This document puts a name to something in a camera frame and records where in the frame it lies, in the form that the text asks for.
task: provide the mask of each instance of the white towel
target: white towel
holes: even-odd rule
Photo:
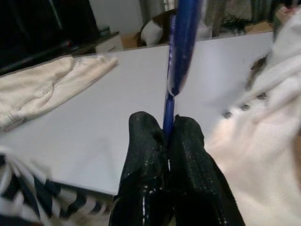
[[[63,57],[0,78],[0,130],[61,105],[104,76],[117,59]]]
[[[293,141],[301,128],[301,11],[280,32],[253,88],[229,111],[206,149],[246,225],[300,226],[301,162]]]

